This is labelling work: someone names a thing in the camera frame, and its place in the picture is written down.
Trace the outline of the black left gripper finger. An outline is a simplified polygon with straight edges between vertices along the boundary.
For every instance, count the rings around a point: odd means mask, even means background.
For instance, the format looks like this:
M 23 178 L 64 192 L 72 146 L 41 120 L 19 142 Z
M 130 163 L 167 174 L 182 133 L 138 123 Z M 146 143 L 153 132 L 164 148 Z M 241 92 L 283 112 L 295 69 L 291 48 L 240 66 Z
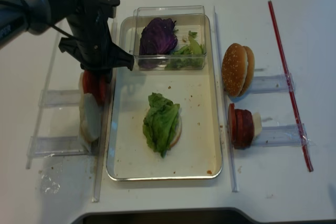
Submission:
M 80 64 L 82 70 L 92 72 L 95 75 L 107 75 L 110 74 L 110 68 L 101 68 L 98 66 L 86 66 L 83 63 Z

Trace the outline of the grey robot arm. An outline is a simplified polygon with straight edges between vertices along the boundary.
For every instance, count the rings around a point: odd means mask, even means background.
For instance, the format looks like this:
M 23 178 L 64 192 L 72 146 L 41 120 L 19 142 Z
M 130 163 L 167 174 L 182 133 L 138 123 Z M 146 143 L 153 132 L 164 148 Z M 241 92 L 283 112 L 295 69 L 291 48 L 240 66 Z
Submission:
M 53 28 L 59 42 L 83 70 L 107 74 L 113 68 L 133 69 L 134 57 L 112 42 L 108 19 L 120 0 L 1 0 L 1 46 L 24 31 L 40 35 Z

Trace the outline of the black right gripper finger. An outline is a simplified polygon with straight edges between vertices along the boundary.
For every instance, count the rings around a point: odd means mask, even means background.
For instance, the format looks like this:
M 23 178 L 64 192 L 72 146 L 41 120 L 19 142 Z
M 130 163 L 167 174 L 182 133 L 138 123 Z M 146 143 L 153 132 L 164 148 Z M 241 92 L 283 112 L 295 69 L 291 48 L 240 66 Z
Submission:
M 116 44 L 112 44 L 111 46 L 111 67 L 120 68 L 127 67 L 130 71 L 133 70 L 134 67 L 134 56 L 125 52 Z

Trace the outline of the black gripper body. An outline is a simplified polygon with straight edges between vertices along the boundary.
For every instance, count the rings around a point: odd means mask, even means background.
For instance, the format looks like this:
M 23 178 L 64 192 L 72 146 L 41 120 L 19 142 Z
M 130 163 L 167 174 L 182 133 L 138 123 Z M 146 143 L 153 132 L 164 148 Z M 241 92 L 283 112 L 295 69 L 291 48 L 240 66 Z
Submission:
M 67 52 L 86 66 L 110 68 L 108 17 L 102 12 L 98 0 L 78 0 L 75 12 L 66 20 L 73 38 L 62 37 L 59 42 L 61 52 Z

